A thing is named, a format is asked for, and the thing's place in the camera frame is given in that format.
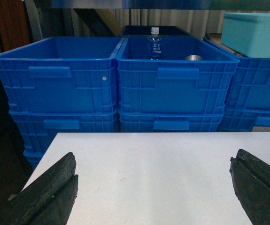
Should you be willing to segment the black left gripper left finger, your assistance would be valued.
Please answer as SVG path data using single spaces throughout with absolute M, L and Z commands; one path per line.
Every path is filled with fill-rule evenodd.
M 78 192 L 69 152 L 0 210 L 0 225 L 65 225 Z

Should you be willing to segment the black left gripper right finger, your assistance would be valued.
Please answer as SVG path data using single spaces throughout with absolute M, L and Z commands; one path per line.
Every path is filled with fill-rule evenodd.
M 230 159 L 236 197 L 254 225 L 270 225 L 270 165 L 244 149 Z

